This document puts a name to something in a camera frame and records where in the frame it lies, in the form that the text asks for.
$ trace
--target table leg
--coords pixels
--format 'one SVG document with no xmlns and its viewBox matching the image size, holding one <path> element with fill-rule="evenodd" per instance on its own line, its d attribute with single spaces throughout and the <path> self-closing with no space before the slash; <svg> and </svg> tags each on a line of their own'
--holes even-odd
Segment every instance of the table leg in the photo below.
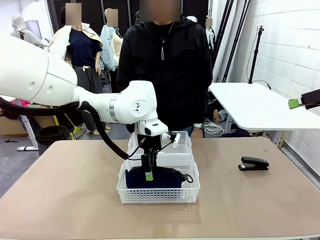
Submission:
<svg viewBox="0 0 320 240">
<path fill-rule="evenodd" d="M 225 125 L 225 133 L 226 134 L 231 133 L 231 124 L 232 124 L 232 117 L 230 114 L 228 114 L 228 118 L 226 120 L 226 125 Z"/>
<path fill-rule="evenodd" d="M 279 146 L 283 131 L 268 131 L 271 135 L 271 141 L 277 147 Z"/>
<path fill-rule="evenodd" d="M 17 103 L 17 105 L 21 106 L 21 102 L 19 99 L 16 99 L 16 103 Z M 18 151 L 38 151 L 38 143 L 36 141 L 36 136 L 34 134 L 34 131 L 32 130 L 30 122 L 26 116 L 21 116 L 21 117 L 22 117 L 22 121 L 24 123 L 24 126 L 26 128 L 26 131 L 28 132 L 28 134 L 30 136 L 30 139 L 31 139 L 33 146 L 19 146 L 17 148 L 17 150 Z"/>
</svg>

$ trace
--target navy blue shirt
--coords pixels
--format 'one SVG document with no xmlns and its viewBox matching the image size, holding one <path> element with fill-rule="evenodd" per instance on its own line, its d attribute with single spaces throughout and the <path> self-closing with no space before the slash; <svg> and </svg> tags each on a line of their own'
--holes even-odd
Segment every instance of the navy blue shirt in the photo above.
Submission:
<svg viewBox="0 0 320 240">
<path fill-rule="evenodd" d="M 68 50 L 71 54 L 72 65 L 76 67 L 96 66 L 96 55 L 102 51 L 100 42 L 93 40 L 82 31 L 71 28 Z"/>
</svg>

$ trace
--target gray trousers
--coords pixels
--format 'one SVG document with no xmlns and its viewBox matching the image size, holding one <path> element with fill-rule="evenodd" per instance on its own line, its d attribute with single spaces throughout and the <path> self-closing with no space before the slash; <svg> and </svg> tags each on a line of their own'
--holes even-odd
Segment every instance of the gray trousers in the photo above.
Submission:
<svg viewBox="0 0 320 240">
<path fill-rule="evenodd" d="M 94 94 L 102 94 L 103 88 L 102 88 L 102 80 L 101 77 L 98 76 L 96 73 L 95 68 L 83 68 L 83 67 L 73 67 L 76 76 L 78 78 L 78 86 L 84 88 L 85 90 L 94 93 Z M 86 111 L 81 112 L 83 121 L 86 125 L 86 128 L 90 131 L 96 130 L 96 125 L 94 118 L 91 116 L 90 113 Z M 105 122 L 101 122 L 103 127 L 106 127 Z"/>
</svg>

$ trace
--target pink cloth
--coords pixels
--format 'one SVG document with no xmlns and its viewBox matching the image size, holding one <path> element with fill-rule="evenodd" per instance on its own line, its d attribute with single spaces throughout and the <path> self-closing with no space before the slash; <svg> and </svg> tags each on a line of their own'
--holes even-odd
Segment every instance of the pink cloth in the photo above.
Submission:
<svg viewBox="0 0 320 240">
<path fill-rule="evenodd" d="M 21 102 L 22 107 L 26 107 L 26 108 L 27 108 L 28 105 L 30 104 L 29 101 L 25 101 L 25 100 L 22 100 L 22 99 L 20 99 L 20 102 Z"/>
</svg>

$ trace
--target navy blue pouch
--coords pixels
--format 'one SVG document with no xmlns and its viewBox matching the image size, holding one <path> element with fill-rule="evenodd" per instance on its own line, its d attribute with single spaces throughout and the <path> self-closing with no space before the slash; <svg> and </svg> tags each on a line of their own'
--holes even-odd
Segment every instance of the navy blue pouch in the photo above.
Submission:
<svg viewBox="0 0 320 240">
<path fill-rule="evenodd" d="M 146 180 L 146 173 L 141 166 L 125 170 L 125 182 L 128 189 L 180 189 L 184 181 L 193 183 L 189 174 L 173 168 L 156 166 L 152 170 L 152 181 Z"/>
</svg>

